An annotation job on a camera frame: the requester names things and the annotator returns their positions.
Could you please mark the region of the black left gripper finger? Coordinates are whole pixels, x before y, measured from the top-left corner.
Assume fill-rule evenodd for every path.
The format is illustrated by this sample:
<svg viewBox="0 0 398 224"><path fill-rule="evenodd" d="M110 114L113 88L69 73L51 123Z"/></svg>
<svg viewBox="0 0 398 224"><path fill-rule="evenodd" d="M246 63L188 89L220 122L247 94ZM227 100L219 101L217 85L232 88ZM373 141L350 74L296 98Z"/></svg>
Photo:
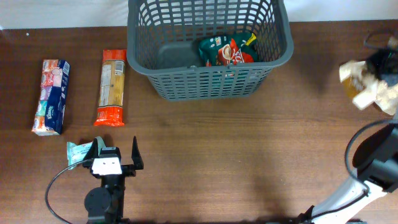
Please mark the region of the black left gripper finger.
<svg viewBox="0 0 398 224"><path fill-rule="evenodd" d="M137 145L137 138L135 136L132 143L131 159L133 161L134 170L142 170L144 168L144 163Z"/></svg>
<svg viewBox="0 0 398 224"><path fill-rule="evenodd" d="M83 158L82 166L84 168L90 168L95 158L98 157L98 140L94 138L91 147Z"/></svg>

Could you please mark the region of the beige brown snack bag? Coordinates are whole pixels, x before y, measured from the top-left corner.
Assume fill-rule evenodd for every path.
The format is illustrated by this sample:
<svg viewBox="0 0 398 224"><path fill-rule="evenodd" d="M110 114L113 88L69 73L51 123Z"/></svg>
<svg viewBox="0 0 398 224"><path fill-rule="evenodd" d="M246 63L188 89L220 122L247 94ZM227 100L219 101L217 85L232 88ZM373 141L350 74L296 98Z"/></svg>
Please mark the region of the beige brown snack bag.
<svg viewBox="0 0 398 224"><path fill-rule="evenodd" d="M359 110L372 104L389 115L397 109L397 77L378 78L366 61L350 60L339 67L340 83Z"/></svg>

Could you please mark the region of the blue Kleenex tissue pack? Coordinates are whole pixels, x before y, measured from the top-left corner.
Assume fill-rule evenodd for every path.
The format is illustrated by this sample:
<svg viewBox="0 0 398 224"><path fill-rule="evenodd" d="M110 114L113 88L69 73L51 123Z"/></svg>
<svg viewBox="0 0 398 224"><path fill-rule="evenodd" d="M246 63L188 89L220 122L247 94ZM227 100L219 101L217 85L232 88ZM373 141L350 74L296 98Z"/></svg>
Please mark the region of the blue Kleenex tissue pack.
<svg viewBox="0 0 398 224"><path fill-rule="evenodd" d="M44 60L40 97L32 132L38 136L61 135L69 84L70 64L66 60Z"/></svg>

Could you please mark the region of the green Nescafe coffee bag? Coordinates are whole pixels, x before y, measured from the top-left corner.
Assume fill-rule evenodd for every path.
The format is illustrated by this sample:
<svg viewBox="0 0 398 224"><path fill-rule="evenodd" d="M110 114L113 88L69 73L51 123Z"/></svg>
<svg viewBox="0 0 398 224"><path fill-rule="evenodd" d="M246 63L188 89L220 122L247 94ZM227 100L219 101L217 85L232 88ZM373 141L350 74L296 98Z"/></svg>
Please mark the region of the green Nescafe coffee bag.
<svg viewBox="0 0 398 224"><path fill-rule="evenodd" d="M256 43L255 34L246 32L204 39L198 49L206 67L237 65L259 61Z"/></svg>

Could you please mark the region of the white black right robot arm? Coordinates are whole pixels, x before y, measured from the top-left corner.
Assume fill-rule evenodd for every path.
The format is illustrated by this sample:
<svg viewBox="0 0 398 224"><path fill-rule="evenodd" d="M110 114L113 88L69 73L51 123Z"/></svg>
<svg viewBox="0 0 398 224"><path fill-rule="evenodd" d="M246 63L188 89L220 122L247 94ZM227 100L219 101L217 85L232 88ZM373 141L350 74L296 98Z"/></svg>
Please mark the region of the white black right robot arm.
<svg viewBox="0 0 398 224"><path fill-rule="evenodd" d="M343 64L340 80L357 108L376 103L394 117L369 123L354 134L345 149L349 177L296 223L347 223L366 205L397 190L397 48L378 48L366 60Z"/></svg>

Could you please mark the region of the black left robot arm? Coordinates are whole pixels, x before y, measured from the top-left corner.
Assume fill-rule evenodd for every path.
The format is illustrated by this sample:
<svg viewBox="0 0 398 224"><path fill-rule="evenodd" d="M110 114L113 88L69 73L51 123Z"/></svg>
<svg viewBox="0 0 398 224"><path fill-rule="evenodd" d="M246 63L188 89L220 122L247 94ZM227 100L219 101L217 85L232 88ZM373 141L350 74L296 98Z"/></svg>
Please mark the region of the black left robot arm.
<svg viewBox="0 0 398 224"><path fill-rule="evenodd" d="M125 179L136 176L136 172L144 168L137 138L133 138L131 159L131 164L122 164L118 147L106 147L100 137L93 140L83 159L83 167L89 169L101 185L90 190L85 197L88 223L131 222L123 215Z"/></svg>

